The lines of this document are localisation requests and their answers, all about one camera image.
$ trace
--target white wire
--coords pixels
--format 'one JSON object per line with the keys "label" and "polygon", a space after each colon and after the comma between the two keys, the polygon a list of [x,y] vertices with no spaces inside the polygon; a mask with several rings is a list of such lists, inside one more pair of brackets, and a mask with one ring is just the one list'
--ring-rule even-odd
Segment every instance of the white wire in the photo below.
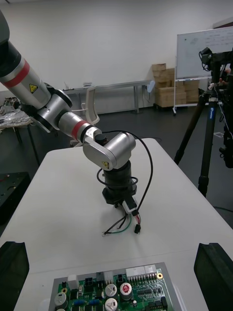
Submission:
{"label": "white wire", "polygon": [[233,139],[233,135],[232,135],[232,133],[231,133],[231,132],[230,132],[230,130],[229,130],[229,127],[228,127],[228,124],[227,124],[226,117],[225,117],[224,112],[223,112],[223,110],[222,110],[222,107],[221,107],[221,105],[220,105],[220,103],[219,103],[219,100],[218,100],[218,93],[217,93],[217,90],[216,90],[216,86],[215,86],[215,85],[214,85],[214,90],[215,90],[215,92],[216,92],[216,94],[217,94],[217,103],[218,103],[219,108],[220,108],[220,110],[221,110],[221,113],[222,113],[222,115],[223,115],[223,117],[224,117],[224,120],[225,120],[225,123],[226,123],[227,129],[228,129],[228,132],[231,134],[232,139]]}

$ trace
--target white chair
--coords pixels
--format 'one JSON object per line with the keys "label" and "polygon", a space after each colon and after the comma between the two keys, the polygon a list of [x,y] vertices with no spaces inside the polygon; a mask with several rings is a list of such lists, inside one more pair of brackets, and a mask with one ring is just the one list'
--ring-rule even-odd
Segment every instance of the white chair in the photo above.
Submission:
{"label": "white chair", "polygon": [[[88,123],[95,125],[100,121],[100,118],[96,112],[95,108],[95,87],[90,87],[86,91],[86,102],[82,103],[82,109],[79,110],[73,110],[75,111],[85,111],[86,120]],[[77,142],[76,140],[71,140],[70,144]],[[77,143],[75,147],[80,147],[82,145],[81,142]]]}

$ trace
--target table surface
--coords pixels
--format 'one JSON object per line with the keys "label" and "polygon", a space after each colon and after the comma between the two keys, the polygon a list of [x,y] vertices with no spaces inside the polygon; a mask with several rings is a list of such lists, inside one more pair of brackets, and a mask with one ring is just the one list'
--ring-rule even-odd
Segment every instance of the table surface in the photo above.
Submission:
{"label": "table surface", "polygon": [[[193,271],[199,243],[219,243],[233,259],[233,231],[169,155],[153,139],[144,140],[154,176],[134,225],[102,237],[122,212],[107,205],[98,167],[82,148],[49,152],[0,238],[25,242],[30,272],[16,311],[36,310],[50,296],[53,279],[140,264],[165,262],[183,310],[208,311]],[[150,174],[148,155],[137,141],[131,157],[140,200]]]}

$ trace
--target whiteboard stand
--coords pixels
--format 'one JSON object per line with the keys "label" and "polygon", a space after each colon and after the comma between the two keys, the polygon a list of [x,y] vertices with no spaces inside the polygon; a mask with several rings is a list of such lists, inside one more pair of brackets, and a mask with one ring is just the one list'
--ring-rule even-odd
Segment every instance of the whiteboard stand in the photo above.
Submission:
{"label": "whiteboard stand", "polygon": [[176,79],[176,66],[175,66],[175,75],[174,75],[174,105],[173,105],[173,116],[176,116],[176,107],[192,107],[197,106],[198,103],[191,103],[191,104],[182,104],[182,105],[176,105],[176,82],[179,81],[193,81],[193,80],[204,80],[204,79],[211,79],[211,77],[197,77],[197,78],[184,78],[184,79]]}

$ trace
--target white connector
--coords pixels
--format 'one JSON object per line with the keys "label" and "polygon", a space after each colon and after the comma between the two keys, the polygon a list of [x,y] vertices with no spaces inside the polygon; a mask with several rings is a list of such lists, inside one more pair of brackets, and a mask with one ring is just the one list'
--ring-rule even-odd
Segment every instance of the white connector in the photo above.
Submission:
{"label": "white connector", "polygon": [[133,195],[131,198],[129,198],[127,201],[123,201],[122,206],[124,207],[124,210],[127,214],[131,214],[134,210],[137,210],[138,202]]}
{"label": "white connector", "polygon": [[144,266],[144,268],[145,268],[146,274],[157,273],[155,264],[151,264],[151,265],[148,265],[148,266]]}
{"label": "white connector", "polygon": [[104,271],[103,275],[106,283],[113,282],[113,271]]}
{"label": "white connector", "polygon": [[67,282],[68,282],[69,288],[71,290],[75,290],[75,289],[79,288],[79,281],[78,281],[78,276],[77,275],[75,275],[75,274],[69,275],[68,279],[67,279]]}
{"label": "white connector", "polygon": [[136,277],[136,276],[144,276],[146,274],[144,267],[134,267],[126,269],[126,277],[127,279],[130,277]]}

